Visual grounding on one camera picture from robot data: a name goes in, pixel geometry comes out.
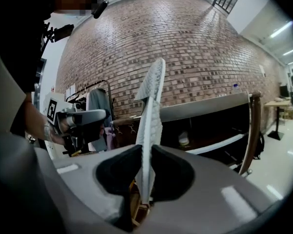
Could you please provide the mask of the wooden rack bar with hooks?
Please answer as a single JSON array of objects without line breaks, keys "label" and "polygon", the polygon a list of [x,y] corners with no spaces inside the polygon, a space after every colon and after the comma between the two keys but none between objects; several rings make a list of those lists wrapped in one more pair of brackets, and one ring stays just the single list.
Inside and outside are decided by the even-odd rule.
[{"label": "wooden rack bar with hooks", "polygon": [[137,134],[139,129],[141,116],[131,116],[128,118],[120,118],[113,121],[114,128],[118,133]]}]

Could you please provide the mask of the person's black clothing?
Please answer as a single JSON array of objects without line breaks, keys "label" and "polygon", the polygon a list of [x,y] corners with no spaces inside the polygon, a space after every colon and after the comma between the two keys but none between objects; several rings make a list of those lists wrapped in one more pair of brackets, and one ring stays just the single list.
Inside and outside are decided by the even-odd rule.
[{"label": "person's black clothing", "polygon": [[35,89],[44,22],[56,0],[0,0],[0,57],[25,94]]}]

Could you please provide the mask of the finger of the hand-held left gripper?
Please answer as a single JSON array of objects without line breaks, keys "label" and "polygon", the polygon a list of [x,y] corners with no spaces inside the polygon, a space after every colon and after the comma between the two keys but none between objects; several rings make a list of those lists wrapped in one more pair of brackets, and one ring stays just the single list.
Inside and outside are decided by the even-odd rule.
[{"label": "finger of the hand-held left gripper", "polygon": [[58,131],[69,131],[75,127],[83,127],[92,123],[103,122],[106,119],[106,110],[96,109],[89,111],[73,111],[64,109],[56,113],[55,127]]}]

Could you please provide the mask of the white shoe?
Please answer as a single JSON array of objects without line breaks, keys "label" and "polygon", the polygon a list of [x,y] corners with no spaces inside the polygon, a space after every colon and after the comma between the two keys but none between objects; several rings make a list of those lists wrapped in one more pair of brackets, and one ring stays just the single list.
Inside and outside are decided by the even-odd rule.
[{"label": "white shoe", "polygon": [[189,137],[187,131],[183,131],[178,136],[178,142],[180,146],[187,146],[189,144]]}]

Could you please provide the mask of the white sock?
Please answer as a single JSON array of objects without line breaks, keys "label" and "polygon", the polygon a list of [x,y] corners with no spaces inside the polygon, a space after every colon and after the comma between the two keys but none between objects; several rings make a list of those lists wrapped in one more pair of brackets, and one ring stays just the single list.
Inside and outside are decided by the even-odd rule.
[{"label": "white sock", "polygon": [[160,144],[162,123],[160,119],[160,101],[164,85],[166,62],[157,59],[147,72],[135,101],[143,102],[136,144],[142,146],[141,168],[135,179],[140,192],[142,204],[149,204],[150,194],[155,181],[155,171],[151,166],[151,148]]}]

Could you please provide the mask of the cardboard boxes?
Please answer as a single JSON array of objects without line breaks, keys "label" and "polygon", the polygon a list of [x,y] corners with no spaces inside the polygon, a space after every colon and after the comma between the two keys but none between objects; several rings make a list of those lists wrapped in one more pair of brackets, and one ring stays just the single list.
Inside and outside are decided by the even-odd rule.
[{"label": "cardboard boxes", "polygon": [[280,109],[282,119],[293,120],[293,106],[283,107]]}]

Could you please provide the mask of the person's left forearm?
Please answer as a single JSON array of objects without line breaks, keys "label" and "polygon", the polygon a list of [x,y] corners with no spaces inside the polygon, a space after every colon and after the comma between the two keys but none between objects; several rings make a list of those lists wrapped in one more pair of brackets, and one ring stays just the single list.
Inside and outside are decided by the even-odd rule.
[{"label": "person's left forearm", "polygon": [[41,140],[64,145],[64,139],[56,134],[47,117],[41,114],[33,105],[31,94],[26,95],[22,105],[24,108],[25,129],[29,134]]}]

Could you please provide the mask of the white wall papers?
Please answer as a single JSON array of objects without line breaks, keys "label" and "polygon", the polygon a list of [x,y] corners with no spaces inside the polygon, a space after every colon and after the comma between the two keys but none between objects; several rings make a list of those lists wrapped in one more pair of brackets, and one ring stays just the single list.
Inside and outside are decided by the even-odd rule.
[{"label": "white wall papers", "polygon": [[72,84],[68,89],[65,91],[65,100],[70,98],[72,95],[76,93],[76,85]]}]

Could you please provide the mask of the black monitor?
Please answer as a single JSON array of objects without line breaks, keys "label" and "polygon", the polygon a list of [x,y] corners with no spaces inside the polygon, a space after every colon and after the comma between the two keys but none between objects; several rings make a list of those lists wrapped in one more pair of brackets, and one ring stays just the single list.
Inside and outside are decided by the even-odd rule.
[{"label": "black monitor", "polygon": [[287,85],[280,86],[279,89],[280,89],[280,97],[283,97],[283,98],[290,97],[290,94],[289,94],[289,90],[288,90]]}]

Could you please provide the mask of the wooden box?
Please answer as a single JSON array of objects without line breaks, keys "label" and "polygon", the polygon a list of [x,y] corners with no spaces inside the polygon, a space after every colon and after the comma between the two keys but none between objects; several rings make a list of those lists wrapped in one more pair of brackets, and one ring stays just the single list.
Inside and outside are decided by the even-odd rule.
[{"label": "wooden box", "polygon": [[130,215],[132,227],[138,228],[148,216],[152,205],[143,204],[141,201],[138,186],[135,180],[132,181],[129,187],[130,192]]}]

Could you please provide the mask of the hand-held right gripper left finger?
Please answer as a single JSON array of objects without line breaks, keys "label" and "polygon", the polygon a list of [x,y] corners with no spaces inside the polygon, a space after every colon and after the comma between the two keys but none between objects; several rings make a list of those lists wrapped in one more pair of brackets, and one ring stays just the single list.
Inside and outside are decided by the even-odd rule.
[{"label": "hand-held right gripper left finger", "polygon": [[141,167],[140,145],[54,161],[45,150],[35,153],[65,231],[133,230],[130,185]]}]

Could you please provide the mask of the wooden pole with metal foot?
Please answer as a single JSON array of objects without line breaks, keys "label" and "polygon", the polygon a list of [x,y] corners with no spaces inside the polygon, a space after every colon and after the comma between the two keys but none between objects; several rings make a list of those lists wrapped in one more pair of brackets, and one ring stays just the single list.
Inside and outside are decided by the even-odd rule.
[{"label": "wooden pole with metal foot", "polygon": [[249,136],[246,152],[244,155],[239,175],[248,175],[248,169],[252,163],[256,146],[259,138],[260,124],[261,124],[261,92],[253,92],[249,94],[249,110],[250,110],[250,125]]}]

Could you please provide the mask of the black clothes rack frame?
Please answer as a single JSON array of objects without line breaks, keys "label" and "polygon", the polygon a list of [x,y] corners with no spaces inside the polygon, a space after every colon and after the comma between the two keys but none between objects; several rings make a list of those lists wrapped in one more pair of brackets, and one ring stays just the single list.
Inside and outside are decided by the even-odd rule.
[{"label": "black clothes rack frame", "polygon": [[96,89],[96,88],[104,89],[105,92],[107,93],[107,96],[109,97],[109,104],[110,104],[110,109],[111,109],[111,119],[112,119],[112,121],[110,122],[110,127],[113,127],[113,120],[115,119],[114,108],[113,108],[114,99],[112,98],[110,84],[107,80],[102,79],[102,80],[99,80],[99,81],[89,85],[89,86],[84,87],[83,89],[77,91],[70,98],[68,98],[66,100],[66,102],[80,103],[83,110],[87,111],[87,109],[86,109],[87,95],[91,90]]}]

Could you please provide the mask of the black backpack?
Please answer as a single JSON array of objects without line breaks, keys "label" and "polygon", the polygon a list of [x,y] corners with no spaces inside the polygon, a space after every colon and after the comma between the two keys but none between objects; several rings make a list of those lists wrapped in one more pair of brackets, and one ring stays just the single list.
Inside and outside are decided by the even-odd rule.
[{"label": "black backpack", "polygon": [[264,136],[261,132],[259,132],[258,142],[256,145],[255,153],[253,155],[254,160],[260,160],[261,159],[261,153],[264,151],[265,147],[265,140]]}]

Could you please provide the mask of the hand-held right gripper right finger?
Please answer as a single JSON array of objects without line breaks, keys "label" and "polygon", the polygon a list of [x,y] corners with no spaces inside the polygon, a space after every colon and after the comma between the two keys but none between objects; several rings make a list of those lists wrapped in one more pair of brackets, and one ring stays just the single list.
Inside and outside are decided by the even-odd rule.
[{"label": "hand-held right gripper right finger", "polygon": [[155,145],[152,161],[165,196],[138,234],[268,234],[281,207],[228,166]]}]

